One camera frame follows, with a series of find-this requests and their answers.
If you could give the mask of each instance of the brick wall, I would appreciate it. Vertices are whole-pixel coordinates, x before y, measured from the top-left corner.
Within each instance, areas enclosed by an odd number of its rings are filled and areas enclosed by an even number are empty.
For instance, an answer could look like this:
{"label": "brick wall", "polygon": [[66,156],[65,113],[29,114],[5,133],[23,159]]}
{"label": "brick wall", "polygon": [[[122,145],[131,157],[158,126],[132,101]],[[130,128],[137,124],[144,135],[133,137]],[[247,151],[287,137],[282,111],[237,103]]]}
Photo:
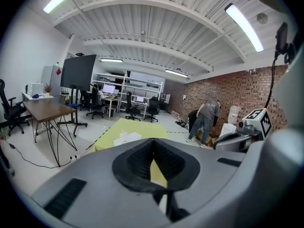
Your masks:
{"label": "brick wall", "polygon": [[[287,66],[276,66],[275,84],[287,70]],[[171,94],[169,110],[181,114],[186,121],[188,113],[198,109],[206,100],[213,98],[221,102],[221,115],[218,119],[216,130],[221,130],[227,123],[228,114],[232,105],[240,106],[241,111],[237,122],[254,109],[263,108],[268,98],[271,83],[271,67],[256,69],[251,74],[246,71],[221,75],[196,81],[189,84],[181,84],[166,79],[163,92]],[[287,120],[283,111],[273,97],[267,108],[273,129],[287,126]]]}

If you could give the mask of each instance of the yellow tablecloth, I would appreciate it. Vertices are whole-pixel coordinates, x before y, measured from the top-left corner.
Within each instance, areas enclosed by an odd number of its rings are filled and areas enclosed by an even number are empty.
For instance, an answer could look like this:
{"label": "yellow tablecloth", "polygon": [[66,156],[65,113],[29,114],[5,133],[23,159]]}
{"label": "yellow tablecloth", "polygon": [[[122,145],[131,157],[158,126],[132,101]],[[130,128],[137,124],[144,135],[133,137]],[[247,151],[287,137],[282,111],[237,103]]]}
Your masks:
{"label": "yellow tablecloth", "polygon": [[[120,133],[138,133],[142,139],[163,138],[169,139],[167,131],[158,123],[139,122],[127,119],[119,119],[109,130],[107,130],[94,144],[94,151],[100,151],[114,147],[114,140],[119,139]],[[159,170],[156,162],[151,164],[151,181],[167,187],[167,181]]]}

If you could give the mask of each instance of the large black screen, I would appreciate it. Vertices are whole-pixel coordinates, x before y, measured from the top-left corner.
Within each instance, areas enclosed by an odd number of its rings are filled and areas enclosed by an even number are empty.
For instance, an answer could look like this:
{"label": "large black screen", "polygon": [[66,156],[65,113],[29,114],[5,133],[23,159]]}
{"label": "large black screen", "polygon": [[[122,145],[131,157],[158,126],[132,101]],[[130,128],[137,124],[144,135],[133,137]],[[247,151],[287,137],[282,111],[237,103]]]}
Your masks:
{"label": "large black screen", "polygon": [[96,55],[66,59],[63,64],[61,87],[90,90]]}

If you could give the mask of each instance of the floor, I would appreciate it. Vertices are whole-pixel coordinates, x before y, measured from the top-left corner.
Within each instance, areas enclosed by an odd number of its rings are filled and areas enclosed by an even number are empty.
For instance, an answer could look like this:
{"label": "floor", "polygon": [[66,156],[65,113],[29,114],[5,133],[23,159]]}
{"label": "floor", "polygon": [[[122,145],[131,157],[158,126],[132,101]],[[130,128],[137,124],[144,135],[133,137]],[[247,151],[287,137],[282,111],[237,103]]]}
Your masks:
{"label": "floor", "polygon": [[[60,164],[66,164],[70,161],[70,156],[80,155],[84,156],[92,152],[93,148],[88,147],[92,145],[99,136],[104,133],[109,127],[111,127],[118,119],[124,118],[127,114],[124,112],[114,113],[114,116],[109,118],[107,115],[102,119],[100,116],[95,116],[94,119],[91,119],[90,116],[86,116],[87,111],[78,111],[78,121],[83,123],[88,123],[88,127],[80,126],[77,129],[76,135],[72,139],[77,147],[75,151],[70,145],[65,141],[62,141],[59,138],[59,161]],[[188,130],[179,126],[175,123],[177,120],[175,117],[169,113],[164,113],[160,111],[160,114],[156,116],[159,120],[158,124],[163,125],[168,133],[168,137],[176,142],[186,143],[188,136]],[[61,126],[61,129],[68,136],[68,132],[65,125]],[[73,132],[74,126],[69,125],[68,129],[70,133]],[[29,160],[37,165],[43,165],[48,167],[57,166],[54,155],[51,151],[48,142],[47,132],[41,133],[37,136],[37,143],[34,142],[32,126],[29,127],[24,125],[24,134],[16,129],[11,133],[11,137],[7,138],[7,142],[13,144],[23,155],[26,160]],[[57,133],[53,133],[53,139],[57,140]],[[193,141],[190,143],[193,146],[199,147],[199,141]],[[21,155],[15,150],[12,149],[5,141],[1,140],[1,147],[11,163],[12,167],[15,170],[15,176],[12,177],[12,181],[17,187],[23,190],[26,194],[32,195],[34,191],[43,184],[50,177],[60,172],[64,167],[55,167],[52,169],[45,167],[35,166],[22,159]]]}

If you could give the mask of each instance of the whiteboard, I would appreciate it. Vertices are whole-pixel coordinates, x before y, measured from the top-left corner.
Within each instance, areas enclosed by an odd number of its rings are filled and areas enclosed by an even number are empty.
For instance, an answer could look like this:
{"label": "whiteboard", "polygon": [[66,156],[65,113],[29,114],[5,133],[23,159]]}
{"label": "whiteboard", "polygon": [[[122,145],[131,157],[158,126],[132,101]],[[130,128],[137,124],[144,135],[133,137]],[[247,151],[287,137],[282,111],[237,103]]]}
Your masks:
{"label": "whiteboard", "polygon": [[167,95],[166,95],[166,100],[165,100],[165,103],[166,103],[166,104],[169,104],[170,96],[171,96],[170,94],[167,94]]}

